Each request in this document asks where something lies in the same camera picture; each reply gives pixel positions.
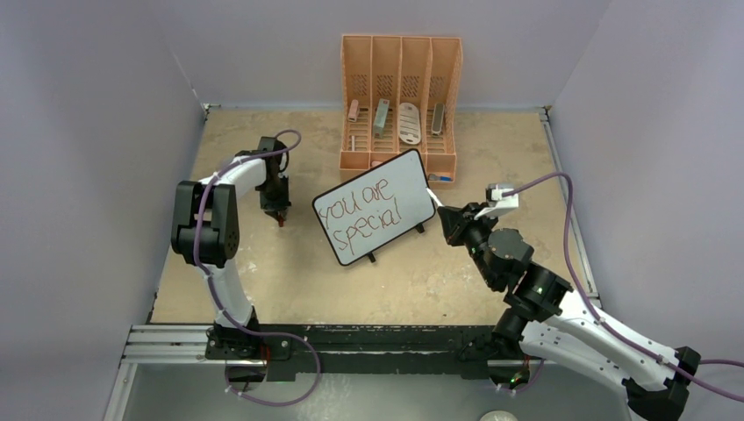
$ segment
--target small pink object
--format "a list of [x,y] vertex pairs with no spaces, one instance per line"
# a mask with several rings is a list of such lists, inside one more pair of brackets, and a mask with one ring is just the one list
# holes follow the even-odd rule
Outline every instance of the small pink object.
[[353,100],[349,106],[349,121],[356,121],[356,117],[359,115],[359,101]]

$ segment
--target whiteboard stand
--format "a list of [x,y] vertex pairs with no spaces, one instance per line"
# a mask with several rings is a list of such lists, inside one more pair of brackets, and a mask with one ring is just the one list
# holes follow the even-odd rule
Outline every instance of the whiteboard stand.
[[[416,232],[418,232],[419,234],[423,234],[424,233],[424,223],[421,223],[421,224],[418,224],[418,225],[414,226],[413,229],[416,230]],[[377,259],[375,259],[375,253],[374,252],[369,252],[367,254],[367,257],[369,258],[369,261],[371,261],[372,263],[375,263],[377,261]]]

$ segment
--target white object on floor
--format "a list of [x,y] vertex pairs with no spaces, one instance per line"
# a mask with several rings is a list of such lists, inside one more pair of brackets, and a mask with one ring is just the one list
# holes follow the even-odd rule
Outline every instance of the white object on floor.
[[505,410],[493,410],[482,416],[480,421],[517,421],[517,417]]

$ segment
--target floor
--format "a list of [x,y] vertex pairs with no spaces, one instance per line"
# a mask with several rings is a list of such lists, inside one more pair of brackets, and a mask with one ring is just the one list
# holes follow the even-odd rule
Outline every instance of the floor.
[[[630,419],[623,396],[556,364],[546,365],[540,381],[516,397],[496,392],[491,381],[459,375],[323,374],[309,399],[284,408],[226,394],[223,370],[220,365],[140,364],[124,420],[478,421],[493,410],[508,411],[521,421]],[[301,374],[295,382],[252,385],[249,393],[289,400],[304,393],[312,380],[313,375]]]
[[[315,196],[340,183],[340,111],[211,112],[191,179],[211,174],[224,159],[256,147],[260,136],[284,128],[303,134],[291,153],[286,225],[259,209],[258,194],[239,202],[241,282],[262,323],[372,325],[492,325],[506,306],[485,286],[464,248],[448,246],[440,222],[409,232],[376,252],[377,262],[349,267],[336,261],[313,213]],[[444,204],[481,202],[492,182],[520,185],[554,171],[536,113],[459,112],[454,189],[438,190]],[[499,226],[517,228],[535,248],[534,260],[568,279],[563,261],[565,205],[554,179],[520,195],[520,208]],[[571,257],[580,260],[571,237]],[[168,253],[154,323],[209,323],[213,308],[204,281],[181,256]]]

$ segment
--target whiteboard black frame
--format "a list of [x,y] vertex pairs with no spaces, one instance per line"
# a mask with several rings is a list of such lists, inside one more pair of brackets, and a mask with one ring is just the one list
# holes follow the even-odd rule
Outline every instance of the whiteboard black frame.
[[[342,188],[342,187],[346,186],[347,184],[349,184],[350,182],[353,182],[354,180],[356,180],[356,179],[358,179],[358,178],[362,178],[363,176],[367,175],[368,173],[370,173],[370,172],[372,172],[372,171],[376,171],[376,170],[377,170],[377,169],[379,169],[380,167],[384,167],[384,166],[386,166],[386,165],[390,164],[391,162],[393,162],[393,161],[395,161],[395,160],[398,160],[398,159],[400,159],[400,158],[402,158],[402,157],[406,156],[406,155],[407,155],[408,153],[415,153],[415,154],[416,154],[416,156],[418,156],[418,163],[419,163],[419,164],[421,165],[421,172],[422,172],[422,173],[424,173],[424,182],[426,183],[426,187],[427,187],[427,188],[429,188],[429,179],[428,179],[428,177],[426,176],[426,169],[424,168],[424,161],[423,161],[423,160],[421,160],[421,153],[419,153],[419,150],[418,150],[418,149],[409,149],[408,151],[406,151],[406,152],[403,152],[403,153],[399,154],[398,156],[396,156],[396,157],[394,157],[394,158],[391,158],[391,159],[389,159],[389,160],[387,160],[387,161],[383,162],[382,164],[380,164],[380,165],[378,165],[378,166],[376,166],[376,167],[374,167],[374,168],[370,168],[370,169],[368,169],[367,171],[365,171],[365,172],[363,172],[363,173],[361,173],[361,174],[357,175],[356,177],[354,177],[354,178],[351,178],[351,179],[349,179],[349,180],[346,180],[345,182],[343,182],[343,183],[339,184],[338,186],[336,186],[336,187],[334,187],[334,188],[332,188],[332,189],[330,189],[330,190],[326,190],[326,191],[324,191],[323,193],[321,193],[321,194],[319,194],[319,195],[315,196],[315,198],[314,198],[314,199],[312,199],[312,202],[311,202],[311,207],[312,207],[312,213],[314,213],[314,214],[315,214],[315,218],[317,218],[317,219],[318,219],[318,223],[320,224],[320,227],[321,227],[321,228],[323,228],[323,221],[322,221],[322,220],[320,220],[320,215],[319,215],[319,214],[318,214],[318,213],[317,213],[317,212],[315,211],[315,202],[316,202],[316,201],[317,201],[317,200],[318,200],[318,199],[319,199],[320,197],[322,197],[322,196],[325,196],[325,195],[327,195],[328,193],[331,193],[331,192],[333,192],[333,191],[335,191],[335,190],[337,190],[337,189],[340,189],[340,188]],[[396,239],[399,239],[400,237],[402,237],[402,236],[403,236],[404,234],[408,233],[409,231],[411,231],[411,230],[415,230],[417,226],[419,226],[419,225],[422,225],[422,224],[424,224],[424,222],[428,221],[428,220],[429,220],[429,219],[431,219],[431,218],[434,218],[434,215],[436,215],[436,214],[437,214],[437,208],[436,208],[436,206],[434,206],[434,202],[432,202],[432,216],[431,216],[431,217],[429,217],[429,218],[426,218],[426,219],[424,219],[423,221],[421,221],[421,222],[419,222],[419,223],[415,224],[415,225],[414,225],[414,226],[412,226],[412,227],[411,227],[410,229],[408,229],[408,230],[406,230],[406,231],[403,231],[403,232],[401,232],[400,234],[398,234],[397,236],[393,237],[392,239],[389,239],[389,240],[385,241],[385,242],[384,242],[384,243],[382,243],[382,244],[381,244],[380,246],[377,246],[377,247],[375,247],[374,249],[370,250],[370,251],[369,251],[368,253],[366,253],[366,254],[363,254],[363,255],[359,256],[358,258],[356,258],[356,259],[354,259],[354,260],[351,260],[351,261],[349,261],[349,262],[348,262],[347,264],[341,263],[341,258],[339,257],[339,254],[338,254],[338,253],[336,253],[336,247],[334,247],[334,246],[333,246],[333,242],[331,241],[331,237],[329,237],[329,236],[328,236],[328,231],[326,231],[326,229],[325,229],[325,228],[323,228],[323,233],[325,234],[325,239],[327,239],[327,240],[328,240],[328,245],[329,245],[329,246],[331,246],[331,250],[333,250],[333,255],[334,255],[334,256],[336,256],[336,261],[337,261],[337,262],[338,262],[338,263],[339,263],[339,264],[340,264],[341,266],[343,266],[343,267],[347,267],[347,266],[350,266],[350,265],[354,264],[355,262],[357,262],[357,261],[358,261],[358,260],[360,260],[360,259],[364,259],[364,258],[368,257],[369,255],[371,255],[372,253],[376,252],[376,251],[377,251],[377,250],[379,250],[380,248],[382,248],[382,247],[386,246],[386,245],[387,245],[387,244],[389,244],[390,242],[392,242],[392,241],[395,241]]]

